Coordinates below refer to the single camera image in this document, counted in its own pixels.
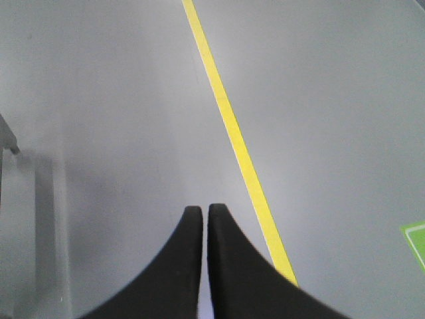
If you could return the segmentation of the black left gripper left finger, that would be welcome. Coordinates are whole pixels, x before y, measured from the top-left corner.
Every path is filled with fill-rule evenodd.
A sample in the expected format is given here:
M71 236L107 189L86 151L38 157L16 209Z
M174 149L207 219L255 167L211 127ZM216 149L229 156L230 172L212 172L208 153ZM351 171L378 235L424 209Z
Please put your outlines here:
M149 265L83 318L196 318L202 255L202 210L188 206Z

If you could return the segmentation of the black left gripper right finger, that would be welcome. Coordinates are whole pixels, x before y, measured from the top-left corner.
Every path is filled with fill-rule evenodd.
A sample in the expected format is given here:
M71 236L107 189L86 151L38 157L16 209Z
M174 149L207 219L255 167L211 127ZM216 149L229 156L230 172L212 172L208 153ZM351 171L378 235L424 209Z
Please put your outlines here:
M209 207L207 251L215 318L344 317L284 278L222 203Z

